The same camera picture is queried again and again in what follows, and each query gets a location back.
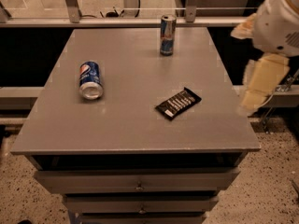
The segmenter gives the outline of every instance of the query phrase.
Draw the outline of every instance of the energy drink can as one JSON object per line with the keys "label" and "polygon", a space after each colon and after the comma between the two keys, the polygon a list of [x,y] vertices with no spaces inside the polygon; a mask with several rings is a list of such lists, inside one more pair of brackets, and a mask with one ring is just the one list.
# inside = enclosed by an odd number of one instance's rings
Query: energy drink can
{"label": "energy drink can", "polygon": [[86,62],[80,67],[80,94],[88,99],[94,100],[103,95],[103,86],[99,65],[95,62]]}
{"label": "energy drink can", "polygon": [[160,53],[170,56],[174,52],[175,31],[177,18],[175,15],[163,15],[161,17],[161,46]]}

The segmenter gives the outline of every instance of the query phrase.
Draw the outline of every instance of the drawer unit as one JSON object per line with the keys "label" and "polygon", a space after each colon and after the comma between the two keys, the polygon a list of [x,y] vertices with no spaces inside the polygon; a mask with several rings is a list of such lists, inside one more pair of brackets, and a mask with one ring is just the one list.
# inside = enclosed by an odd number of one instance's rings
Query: drawer unit
{"label": "drawer unit", "polygon": [[198,191],[227,189],[237,168],[138,171],[39,171],[36,180],[50,193]]}
{"label": "drawer unit", "polygon": [[201,224],[206,219],[203,213],[175,214],[118,214],[118,215],[81,215],[83,223],[101,224]]}
{"label": "drawer unit", "polygon": [[64,205],[73,213],[176,213],[210,211],[218,197],[201,193],[168,193],[148,195],[96,195],[64,197]]}

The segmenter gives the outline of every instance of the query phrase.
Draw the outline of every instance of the blue can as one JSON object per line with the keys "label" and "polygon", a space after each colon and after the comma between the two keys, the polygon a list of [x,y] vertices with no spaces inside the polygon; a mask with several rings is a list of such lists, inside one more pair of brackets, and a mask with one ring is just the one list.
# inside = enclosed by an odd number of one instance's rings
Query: blue can
{"label": "blue can", "polygon": [[161,17],[161,46],[160,53],[170,56],[174,52],[175,32],[177,18],[175,15],[163,15]]}
{"label": "blue can", "polygon": [[86,62],[80,67],[80,94],[88,99],[94,100],[103,95],[103,85],[99,65],[95,62]]}

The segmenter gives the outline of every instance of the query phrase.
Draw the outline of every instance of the soda can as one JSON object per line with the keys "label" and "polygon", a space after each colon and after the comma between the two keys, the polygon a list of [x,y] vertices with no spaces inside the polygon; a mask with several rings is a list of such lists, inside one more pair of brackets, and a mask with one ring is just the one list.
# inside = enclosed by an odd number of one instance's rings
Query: soda can
{"label": "soda can", "polygon": [[175,15],[169,14],[161,17],[160,53],[164,56],[170,56],[174,52],[176,23]]}
{"label": "soda can", "polygon": [[80,94],[88,99],[94,100],[103,95],[103,86],[99,65],[95,62],[86,62],[80,67]]}

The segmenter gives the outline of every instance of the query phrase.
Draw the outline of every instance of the speckled floor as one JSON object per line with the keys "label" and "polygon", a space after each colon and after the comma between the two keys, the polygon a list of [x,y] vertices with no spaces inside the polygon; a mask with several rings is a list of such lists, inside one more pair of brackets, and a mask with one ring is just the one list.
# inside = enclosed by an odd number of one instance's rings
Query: speckled floor
{"label": "speckled floor", "polygon": [[[291,184],[299,176],[298,139],[281,117],[270,119],[273,134],[263,132],[259,119],[249,121],[262,150],[242,161],[241,174],[220,193],[221,200],[204,224],[298,224],[298,195]],[[34,224],[69,223],[61,197],[50,195],[33,179],[35,168],[28,160],[9,153],[15,138],[16,134],[5,138],[1,148],[0,223],[16,224],[26,218]]]}

